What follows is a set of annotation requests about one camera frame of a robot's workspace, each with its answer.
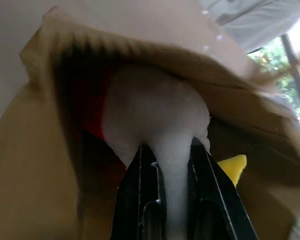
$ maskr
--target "yellow object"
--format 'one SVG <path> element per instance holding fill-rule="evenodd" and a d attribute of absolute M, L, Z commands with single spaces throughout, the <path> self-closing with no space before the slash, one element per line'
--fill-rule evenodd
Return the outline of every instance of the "yellow object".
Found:
<path fill-rule="evenodd" d="M 238 155 L 227 160 L 219 161 L 218 164 L 231 179 L 234 186 L 237 186 L 241 173 L 247 165 L 247 158 L 245 155 Z"/>

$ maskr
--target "green tree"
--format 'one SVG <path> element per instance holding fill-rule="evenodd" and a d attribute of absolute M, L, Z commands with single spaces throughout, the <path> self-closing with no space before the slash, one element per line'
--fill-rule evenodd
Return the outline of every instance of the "green tree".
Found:
<path fill-rule="evenodd" d="M 288 57 L 280 37 L 269 42 L 261 50 L 249 54 L 249 57 L 262 65 L 263 71 L 276 72 L 289 64 Z M 296 115 L 300 116 L 300 98 L 296 83 L 291 75 L 283 76 L 277 82 L 278 88 L 292 105 Z"/>

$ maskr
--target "foliage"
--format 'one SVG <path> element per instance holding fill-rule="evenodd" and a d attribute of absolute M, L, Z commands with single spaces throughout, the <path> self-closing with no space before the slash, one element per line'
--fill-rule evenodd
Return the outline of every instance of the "foliage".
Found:
<path fill-rule="evenodd" d="M 285 47 L 280 37 L 269 42 L 261 50 L 249 54 L 249 57 L 262 65 L 263 71 L 276 72 L 289 64 Z M 291 75 L 282 77 L 277 82 L 278 88 L 300 116 L 300 98 L 296 83 Z"/>

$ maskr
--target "window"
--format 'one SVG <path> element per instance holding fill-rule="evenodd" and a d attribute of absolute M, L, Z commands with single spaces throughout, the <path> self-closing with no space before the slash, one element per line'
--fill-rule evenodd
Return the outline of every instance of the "window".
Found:
<path fill-rule="evenodd" d="M 272 40 L 262 49 L 250 53 L 249 57 L 262 65 L 263 70 L 267 72 L 276 72 L 296 62 L 286 34 Z M 276 84 L 291 104 L 300 122 L 300 74 L 283 76 Z"/>

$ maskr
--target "white fabric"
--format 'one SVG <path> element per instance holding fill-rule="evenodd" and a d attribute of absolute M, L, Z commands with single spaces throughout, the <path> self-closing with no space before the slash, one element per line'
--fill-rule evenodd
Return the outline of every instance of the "white fabric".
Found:
<path fill-rule="evenodd" d="M 112 79 L 102 115 L 104 140 L 126 167 L 146 143 L 161 168 L 168 240 L 187 239 L 187 164 L 193 137 L 209 150 L 209 112 L 185 81 L 156 68 L 125 65 Z"/>
<path fill-rule="evenodd" d="M 199 0 L 199 3 L 247 53 L 286 33 L 300 18 L 297 0 Z"/>

